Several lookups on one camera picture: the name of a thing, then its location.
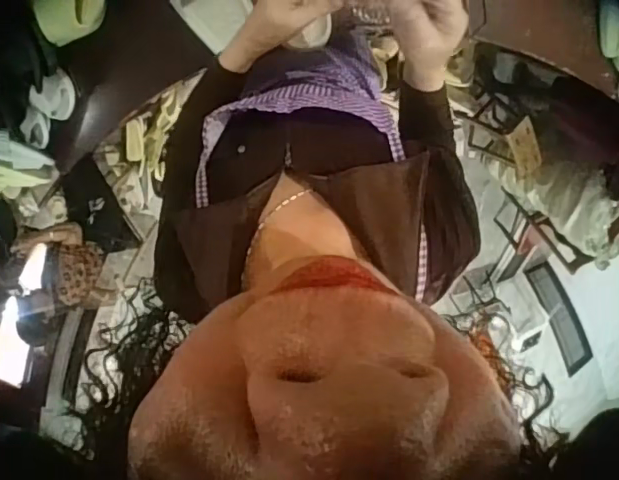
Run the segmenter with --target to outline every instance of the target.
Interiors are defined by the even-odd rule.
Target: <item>lips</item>
[[[305,265],[287,277],[273,293],[344,286],[396,294],[358,262],[343,257],[322,257]]]

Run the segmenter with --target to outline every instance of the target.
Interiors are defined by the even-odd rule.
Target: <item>light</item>
[[[45,269],[45,258],[47,257],[47,245],[39,243],[31,250],[27,263],[22,269],[18,278],[20,286],[25,294],[42,288],[42,274]]]
[[[9,297],[0,322],[0,380],[20,388],[27,369],[31,347],[22,341],[16,330],[18,302]]]

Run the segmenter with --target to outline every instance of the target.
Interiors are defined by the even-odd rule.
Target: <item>neck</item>
[[[303,185],[286,175],[278,182],[261,216],[261,221],[266,219],[264,227],[247,259],[245,288],[266,281],[276,270],[299,259],[325,255],[364,258],[342,220],[314,192],[271,214],[284,200],[303,190]]]

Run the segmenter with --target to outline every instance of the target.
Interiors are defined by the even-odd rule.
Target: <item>purple gingham shirt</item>
[[[204,121],[203,152],[196,176],[198,208],[209,205],[206,166],[231,116],[248,110],[287,114],[302,108],[325,108],[363,118],[387,136],[393,160],[405,160],[398,128],[387,107],[380,102],[380,84],[366,39],[350,35],[344,44],[329,46],[311,54],[316,60],[307,68],[287,65],[281,72],[270,70],[269,79],[256,79],[243,98],[220,107]],[[283,52],[282,56],[293,55]],[[418,252],[416,300],[421,301],[427,282],[427,236],[422,225]]]

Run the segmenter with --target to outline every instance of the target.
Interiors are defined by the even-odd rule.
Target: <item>nose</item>
[[[253,373],[247,394],[260,453],[279,478],[324,480],[415,471],[433,449],[448,388],[434,367],[351,362]]]

